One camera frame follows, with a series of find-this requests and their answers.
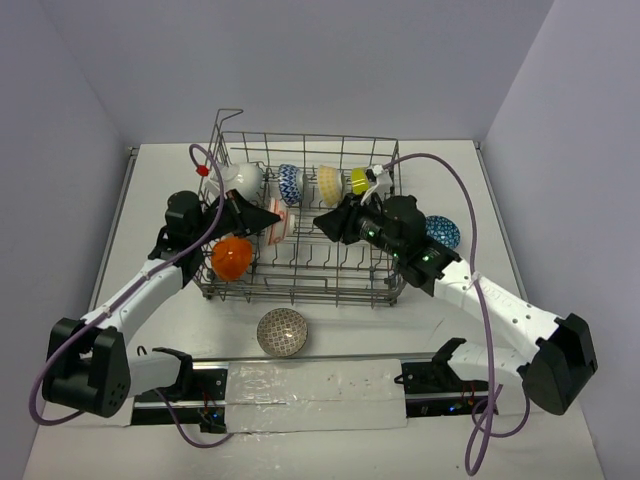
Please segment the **plain white bowl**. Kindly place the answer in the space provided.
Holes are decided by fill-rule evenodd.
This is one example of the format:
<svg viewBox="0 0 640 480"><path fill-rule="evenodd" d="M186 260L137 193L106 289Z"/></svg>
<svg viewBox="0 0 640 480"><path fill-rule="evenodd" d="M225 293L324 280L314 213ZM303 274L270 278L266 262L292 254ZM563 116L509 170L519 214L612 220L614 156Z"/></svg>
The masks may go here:
<svg viewBox="0 0 640 480"><path fill-rule="evenodd" d="M253 163L242 163L237 180L237 190L247 201L258 201L263 180L263 171Z"/></svg>

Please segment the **white bowl yellow flower pattern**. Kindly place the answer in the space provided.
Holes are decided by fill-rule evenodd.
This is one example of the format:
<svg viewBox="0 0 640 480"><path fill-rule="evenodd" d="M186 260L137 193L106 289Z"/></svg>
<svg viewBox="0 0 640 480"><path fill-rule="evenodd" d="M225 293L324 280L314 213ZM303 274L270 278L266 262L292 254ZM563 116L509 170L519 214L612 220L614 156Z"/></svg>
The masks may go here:
<svg viewBox="0 0 640 480"><path fill-rule="evenodd" d="M339 169L320 165L317 171L317 185L326 206L334 207L343 199L343 175Z"/></svg>

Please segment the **orange geometric patterned bowl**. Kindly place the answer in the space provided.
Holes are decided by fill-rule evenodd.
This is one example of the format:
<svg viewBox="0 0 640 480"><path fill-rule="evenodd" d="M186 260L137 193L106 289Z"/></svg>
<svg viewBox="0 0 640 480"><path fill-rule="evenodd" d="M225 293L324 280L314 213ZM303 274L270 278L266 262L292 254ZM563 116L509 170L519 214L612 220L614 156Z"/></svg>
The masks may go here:
<svg viewBox="0 0 640 480"><path fill-rule="evenodd" d="M252 255L253 247L248 239L227 237L218 241L213 247L212 268L220 280L235 281L248 269Z"/></svg>

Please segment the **blue zigzag patterned bowl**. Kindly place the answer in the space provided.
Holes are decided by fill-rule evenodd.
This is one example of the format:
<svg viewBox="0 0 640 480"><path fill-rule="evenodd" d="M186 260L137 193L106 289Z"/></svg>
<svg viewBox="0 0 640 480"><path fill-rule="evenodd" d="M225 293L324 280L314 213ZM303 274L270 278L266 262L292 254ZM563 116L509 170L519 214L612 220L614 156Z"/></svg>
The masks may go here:
<svg viewBox="0 0 640 480"><path fill-rule="evenodd" d="M304 197L305 177L303 171L292 164L281 164L278 168L278 186L282 200L287 206L300 203Z"/></svg>

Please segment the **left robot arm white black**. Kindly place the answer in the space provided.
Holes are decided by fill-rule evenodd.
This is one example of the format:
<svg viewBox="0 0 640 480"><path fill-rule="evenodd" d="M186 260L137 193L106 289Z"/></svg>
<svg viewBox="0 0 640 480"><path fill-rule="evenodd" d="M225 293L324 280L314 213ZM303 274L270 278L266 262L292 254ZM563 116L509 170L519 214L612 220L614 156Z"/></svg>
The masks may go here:
<svg viewBox="0 0 640 480"><path fill-rule="evenodd" d="M141 271L110 300L81 319L63 318L51 330L44 369L29 399L109 418L146 390L134 380L127 344L149 317L183 289L204 263L204 244L225 235L246 237L279 222L277 214L235 190L204 205L192 191L167 201L165 224Z"/></svg>

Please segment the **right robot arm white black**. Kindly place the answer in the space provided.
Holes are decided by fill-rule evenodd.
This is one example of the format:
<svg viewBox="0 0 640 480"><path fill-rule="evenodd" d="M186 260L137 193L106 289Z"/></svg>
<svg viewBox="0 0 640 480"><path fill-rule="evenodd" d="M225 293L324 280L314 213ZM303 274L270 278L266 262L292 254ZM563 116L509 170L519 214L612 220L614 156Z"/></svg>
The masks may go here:
<svg viewBox="0 0 640 480"><path fill-rule="evenodd" d="M542 410L564 414L597 370L587 322L541 310L477 273L458 253L428 236L412 196L363 204L347 195L314 225L331 241L366 241L391 255L401 277L431 297L488 322L510 349L501 352L503 380L521 383Z"/></svg>

